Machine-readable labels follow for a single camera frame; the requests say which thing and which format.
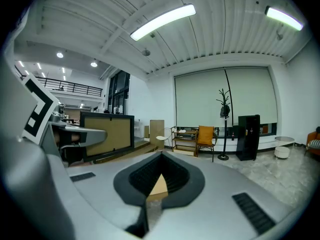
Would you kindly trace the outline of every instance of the black stand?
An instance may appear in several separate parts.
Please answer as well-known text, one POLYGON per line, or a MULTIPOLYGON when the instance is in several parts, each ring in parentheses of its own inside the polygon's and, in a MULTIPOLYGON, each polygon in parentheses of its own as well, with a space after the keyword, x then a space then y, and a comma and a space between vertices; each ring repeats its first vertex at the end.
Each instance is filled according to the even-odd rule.
POLYGON ((226 155, 226 144, 227 144, 227 118, 228 118, 228 114, 230 112, 230 109, 228 106, 228 104, 230 104, 230 103, 227 103, 229 96, 226 97, 226 94, 228 92, 230 92, 230 90, 228 90, 225 93, 224 89, 222 89, 222 91, 219 90, 219 92, 223 98, 223 101, 219 100, 219 99, 217 99, 217 101, 221 102, 221 105, 222 105, 220 117, 224 118, 224 144, 223 144, 223 152, 220 155, 218 155, 218 159, 226 161, 229 159, 229 156, 226 155))
POLYGON ((227 117, 224 116, 224 144, 223 144, 223 152, 218 155, 218 159, 226 161, 229 159, 229 156, 226 155, 226 144, 227 144, 227 117))

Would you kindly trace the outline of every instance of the railing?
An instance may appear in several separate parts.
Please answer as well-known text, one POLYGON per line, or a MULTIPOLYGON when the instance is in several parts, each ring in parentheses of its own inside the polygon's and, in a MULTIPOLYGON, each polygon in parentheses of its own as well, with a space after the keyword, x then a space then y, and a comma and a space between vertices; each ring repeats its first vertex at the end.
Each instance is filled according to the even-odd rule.
POLYGON ((101 97, 101 92, 102 92, 101 88, 96 88, 96 87, 74 83, 74 82, 44 78, 39 76, 36 76, 36 78, 39 80, 41 84, 44 85, 46 89, 49 89, 49 90, 101 97))

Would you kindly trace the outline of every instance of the fluorescent light fixture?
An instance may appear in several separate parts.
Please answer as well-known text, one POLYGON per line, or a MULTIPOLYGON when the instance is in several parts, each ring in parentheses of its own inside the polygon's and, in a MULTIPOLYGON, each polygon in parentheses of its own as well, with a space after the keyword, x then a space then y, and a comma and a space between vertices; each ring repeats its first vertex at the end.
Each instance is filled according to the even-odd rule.
POLYGON ((186 4, 182 7, 173 9, 171 11, 168 11, 152 19, 151 21, 149 21, 148 23, 144 24, 142 27, 134 31, 130 35, 130 37, 133 40, 138 41, 144 36, 146 36, 147 34, 149 34, 150 32, 156 30, 157 28, 162 27, 163 25, 166 25, 170 22, 182 19, 187 16, 195 15, 195 14, 196 14, 195 7, 192 4, 186 4))
POLYGON ((268 17, 281 21, 285 24, 288 24, 289 26, 293 27, 296 30, 302 30, 302 28, 304 27, 299 21, 297 21, 296 19, 292 18, 291 16, 289 16, 288 14, 285 14, 282 11, 279 11, 277 9, 274 9, 270 6, 267 6, 265 9, 265 15, 267 15, 268 17))
POLYGON ((96 68, 98 66, 98 64, 95 61, 91 62, 90 65, 91 65, 91 67, 94 67, 94 68, 96 68))

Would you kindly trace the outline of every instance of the round side table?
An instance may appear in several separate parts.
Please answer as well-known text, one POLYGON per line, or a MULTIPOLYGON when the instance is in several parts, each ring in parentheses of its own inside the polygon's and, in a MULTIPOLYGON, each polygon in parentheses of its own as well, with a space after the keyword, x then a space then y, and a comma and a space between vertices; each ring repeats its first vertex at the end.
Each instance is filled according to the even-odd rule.
POLYGON ((277 141, 277 147, 274 150, 275 158, 276 159, 288 158, 290 155, 290 149, 282 145, 294 143, 295 139, 291 137, 283 137, 283 136, 275 137, 274 139, 277 141))

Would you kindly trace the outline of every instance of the white stool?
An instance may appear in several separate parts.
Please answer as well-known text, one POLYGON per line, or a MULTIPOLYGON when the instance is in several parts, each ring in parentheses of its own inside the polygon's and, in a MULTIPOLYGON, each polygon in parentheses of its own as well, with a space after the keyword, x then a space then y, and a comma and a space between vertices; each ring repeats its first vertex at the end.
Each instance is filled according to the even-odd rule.
POLYGON ((285 146, 277 146, 274 150, 275 158, 288 158, 290 154, 290 149, 285 146))

